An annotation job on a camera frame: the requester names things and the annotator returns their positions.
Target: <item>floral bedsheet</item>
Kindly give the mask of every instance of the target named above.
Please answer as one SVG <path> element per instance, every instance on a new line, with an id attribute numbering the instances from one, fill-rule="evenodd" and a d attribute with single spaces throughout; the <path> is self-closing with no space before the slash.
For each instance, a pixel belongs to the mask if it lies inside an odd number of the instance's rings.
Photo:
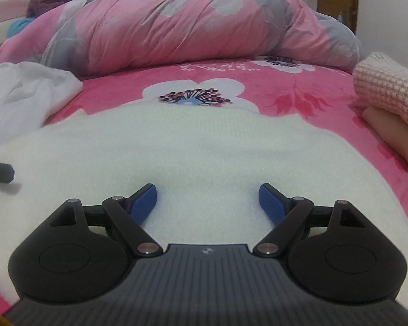
<path id="1" fill-rule="evenodd" d="M 84 81 L 83 91 L 48 123 L 130 102 L 237 107 L 266 116 L 296 112 L 357 149 L 382 174 L 408 217 L 408 168 L 362 120 L 364 106 L 348 73 L 266 56 L 123 71 Z M 173 124 L 173 130 L 181 126 Z M 7 307 L 0 297 L 0 312 Z"/>

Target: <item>pink comforter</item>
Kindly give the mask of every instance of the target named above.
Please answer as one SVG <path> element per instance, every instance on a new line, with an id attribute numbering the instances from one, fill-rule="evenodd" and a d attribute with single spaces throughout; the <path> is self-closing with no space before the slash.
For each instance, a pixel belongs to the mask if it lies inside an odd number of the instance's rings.
<path id="1" fill-rule="evenodd" d="M 362 58 L 347 27 L 302 0 L 74 0 L 8 39 L 0 63 L 99 76 L 263 54 L 349 72 Z"/>
<path id="2" fill-rule="evenodd" d="M 239 107 L 267 116 L 296 112 L 356 148 L 383 175 L 408 217 L 408 168 L 361 119 L 364 107 L 348 73 L 275 57 L 124 71 L 84 81 L 84 90 L 49 122 L 76 111 L 89 115 L 128 102 L 217 106 L 221 111 Z M 0 298 L 0 312 L 6 307 Z"/>

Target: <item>white cloth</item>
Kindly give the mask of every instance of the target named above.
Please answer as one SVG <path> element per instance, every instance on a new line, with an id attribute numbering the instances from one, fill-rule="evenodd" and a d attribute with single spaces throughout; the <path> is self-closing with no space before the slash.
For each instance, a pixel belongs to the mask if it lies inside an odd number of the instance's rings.
<path id="1" fill-rule="evenodd" d="M 0 293 L 17 295 L 12 251 L 69 198 L 84 205 L 127 196 L 147 183 L 157 205 L 144 224 L 168 243 L 248 243 L 272 229 L 258 203 L 271 183 L 318 205 L 351 201 L 408 262 L 408 220 L 378 171 L 334 133 L 299 115 L 138 104 L 44 127 L 0 147 L 16 178 L 0 184 Z M 408 308 L 408 275 L 398 300 Z"/>
<path id="2" fill-rule="evenodd" d="M 82 90 L 68 71 L 33 62 L 0 65 L 0 144 L 40 128 Z"/>

